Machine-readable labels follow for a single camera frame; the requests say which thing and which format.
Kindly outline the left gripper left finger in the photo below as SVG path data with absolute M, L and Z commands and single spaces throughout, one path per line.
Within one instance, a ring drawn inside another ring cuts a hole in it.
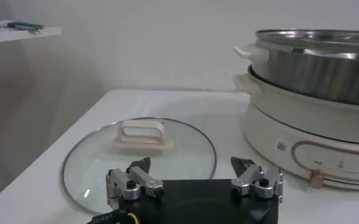
M 143 193 L 150 198 L 162 198 L 164 185 L 162 180 L 149 175 L 150 157 L 133 161 L 123 172 L 121 169 L 110 169 L 105 175 L 107 204 L 112 209 L 119 208 L 121 200 L 134 202 Z

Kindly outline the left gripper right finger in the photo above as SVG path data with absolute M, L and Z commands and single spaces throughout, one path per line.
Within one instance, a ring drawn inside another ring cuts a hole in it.
M 253 192 L 258 198 L 276 198 L 283 200 L 283 172 L 280 167 L 272 165 L 264 170 L 251 159 L 232 156 L 231 165 L 236 178 L 231 180 L 233 190 L 241 196 Z

